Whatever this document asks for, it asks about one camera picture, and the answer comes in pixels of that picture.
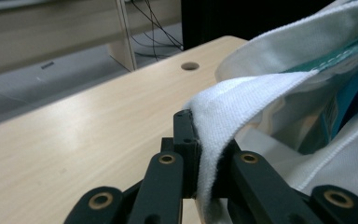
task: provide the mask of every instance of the black cable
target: black cable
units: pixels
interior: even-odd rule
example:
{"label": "black cable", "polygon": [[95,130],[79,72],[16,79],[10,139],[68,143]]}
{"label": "black cable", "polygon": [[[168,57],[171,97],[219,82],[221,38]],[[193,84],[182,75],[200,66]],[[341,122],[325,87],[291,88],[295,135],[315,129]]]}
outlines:
{"label": "black cable", "polygon": [[[152,37],[153,37],[153,40],[154,40],[154,23],[153,23],[153,11],[152,11],[152,8],[149,7],[150,9],[150,18],[152,19]],[[158,57],[157,57],[157,54],[156,54],[156,48],[155,48],[155,42],[153,41],[153,53],[154,53],[154,56],[156,58],[156,61],[158,62]]]}
{"label": "black cable", "polygon": [[[145,33],[145,32],[144,32],[144,35],[145,35],[147,38],[149,38],[149,39],[151,39],[151,40],[153,41],[153,39],[152,39],[152,37],[150,37],[150,35],[148,35],[148,34],[147,34],[147,33]],[[177,48],[177,46],[176,46],[176,45],[164,44],[164,43],[158,42],[157,40],[154,40],[154,42],[156,42],[156,44],[160,44],[160,46],[161,46],[161,47],[172,47],[172,48]]]}
{"label": "black cable", "polygon": [[146,2],[146,4],[147,4],[147,6],[149,7],[149,10],[151,11],[153,17],[156,19],[156,22],[157,22],[158,26],[161,27],[162,32],[164,32],[165,35],[166,35],[169,39],[170,39],[170,37],[171,37],[174,41],[176,41],[176,43],[178,43],[180,46],[183,46],[183,44],[182,44],[181,42],[179,42],[179,41],[178,41],[177,39],[175,39],[172,35],[170,35],[168,32],[166,32],[164,29],[162,29],[162,25],[159,23],[159,21],[158,21],[158,19],[157,19],[157,17],[156,17],[156,14],[154,14],[154,12],[153,12],[153,10],[152,10],[152,7],[151,7],[151,5],[150,5],[149,0],[145,0],[145,2]]}
{"label": "black cable", "polygon": [[[133,2],[133,0],[131,1],[131,3],[136,7],[136,9],[138,9],[148,20],[150,20],[150,21],[152,21],[140,8],[138,8],[138,6],[136,6],[136,4]],[[183,46],[183,44],[182,43],[180,43],[178,40],[176,40],[172,35],[170,35],[168,32],[166,32],[163,28],[162,28],[162,26],[159,24],[159,22],[158,23],[155,23],[155,22],[153,22],[167,37],[168,37],[168,39],[170,39],[170,37],[172,38],[172,39],[174,39],[175,41],[177,41],[181,46]],[[181,50],[181,51],[183,51],[182,49],[181,49],[181,47],[180,46],[177,46],[171,39],[170,39],[170,41],[179,49],[179,50]]]}
{"label": "black cable", "polygon": [[[146,45],[146,44],[143,44],[141,42],[139,42],[137,39],[135,39],[135,37],[131,36],[131,38],[133,39],[133,41],[135,41],[135,43],[137,43],[138,45],[140,46],[143,46],[143,47],[147,47],[147,48],[153,48],[152,45]],[[174,45],[165,45],[165,44],[160,44],[158,41],[155,41],[157,44],[159,45],[156,45],[155,48],[176,48],[176,46]]]}
{"label": "black cable", "polygon": [[[140,53],[140,52],[134,52],[136,55],[142,56],[142,57],[147,57],[147,58],[155,58],[155,55],[153,54],[144,54],[144,53]],[[169,55],[156,55],[158,58],[160,59],[166,59],[169,58]]]}

